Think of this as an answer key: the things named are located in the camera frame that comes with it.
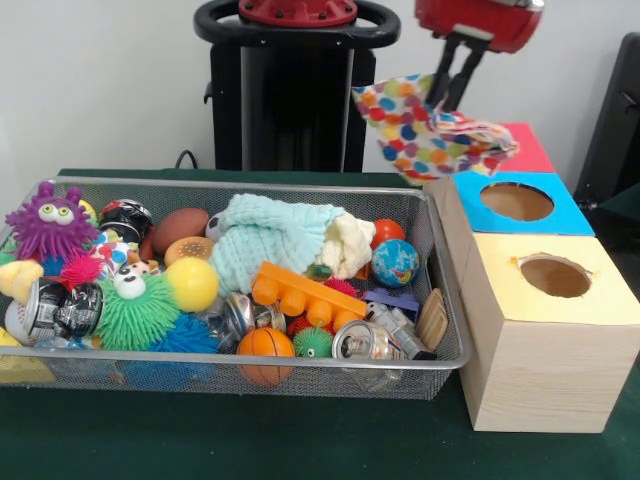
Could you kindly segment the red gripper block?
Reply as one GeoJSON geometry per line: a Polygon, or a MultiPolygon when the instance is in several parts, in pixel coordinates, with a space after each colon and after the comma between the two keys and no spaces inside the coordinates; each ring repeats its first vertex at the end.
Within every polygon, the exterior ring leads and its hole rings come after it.
{"type": "Polygon", "coordinates": [[[415,16],[419,25],[434,35],[446,37],[441,58],[428,93],[428,104],[437,106],[447,92],[447,111],[456,111],[471,78],[487,51],[474,44],[461,70],[450,80],[456,49],[466,35],[488,42],[496,53],[516,53],[533,36],[545,7],[544,1],[419,0],[415,16]]]}

